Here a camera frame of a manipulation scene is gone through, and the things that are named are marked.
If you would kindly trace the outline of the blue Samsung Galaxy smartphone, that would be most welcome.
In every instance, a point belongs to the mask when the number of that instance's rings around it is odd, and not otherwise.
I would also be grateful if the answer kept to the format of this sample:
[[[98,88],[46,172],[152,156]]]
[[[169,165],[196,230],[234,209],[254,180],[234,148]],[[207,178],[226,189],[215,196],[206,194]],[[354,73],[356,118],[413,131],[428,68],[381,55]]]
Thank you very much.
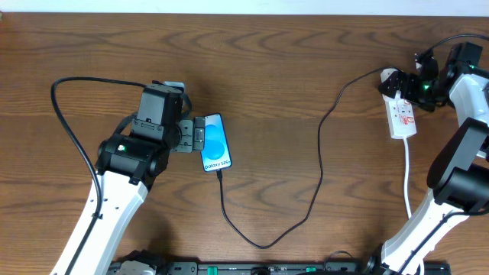
[[[222,116],[219,113],[205,117],[204,149],[201,151],[202,165],[205,172],[223,170],[232,166],[232,158]]]

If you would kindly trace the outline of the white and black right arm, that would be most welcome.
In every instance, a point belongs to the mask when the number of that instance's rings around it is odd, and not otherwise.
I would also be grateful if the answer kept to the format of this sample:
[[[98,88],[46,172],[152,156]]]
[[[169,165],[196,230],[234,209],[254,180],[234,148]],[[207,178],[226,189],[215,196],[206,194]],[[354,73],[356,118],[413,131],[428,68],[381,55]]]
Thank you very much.
[[[483,48],[464,42],[451,48],[439,68],[433,49],[415,56],[416,73],[385,69],[378,87],[396,121],[411,115],[401,104],[427,112],[451,106],[458,130],[433,161],[428,191],[418,209],[371,256],[366,274],[417,274],[424,257],[456,225],[488,213],[488,170],[474,163],[488,158],[488,72],[479,67]]]

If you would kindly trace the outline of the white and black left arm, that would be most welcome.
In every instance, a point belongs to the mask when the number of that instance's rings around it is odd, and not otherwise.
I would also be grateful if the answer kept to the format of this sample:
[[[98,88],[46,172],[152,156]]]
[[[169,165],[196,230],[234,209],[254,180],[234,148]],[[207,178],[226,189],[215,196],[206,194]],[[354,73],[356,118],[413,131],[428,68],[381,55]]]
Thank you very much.
[[[89,165],[92,187],[83,212],[52,269],[54,274],[105,274],[121,238],[172,153],[204,148],[205,119],[190,119],[182,82],[144,86],[138,112],[104,140]]]

